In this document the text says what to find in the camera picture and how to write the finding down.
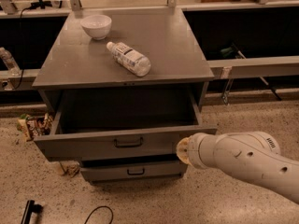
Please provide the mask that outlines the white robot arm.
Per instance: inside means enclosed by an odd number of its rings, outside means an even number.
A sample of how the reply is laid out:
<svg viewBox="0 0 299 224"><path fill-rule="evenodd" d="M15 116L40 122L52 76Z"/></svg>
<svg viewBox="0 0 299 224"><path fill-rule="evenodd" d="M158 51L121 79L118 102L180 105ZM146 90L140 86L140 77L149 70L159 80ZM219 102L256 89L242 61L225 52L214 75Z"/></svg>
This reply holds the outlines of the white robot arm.
<svg viewBox="0 0 299 224"><path fill-rule="evenodd" d="M299 203L299 161L283 157L268 133L196 133L178 142L177 156L196 169L217 168Z"/></svg>

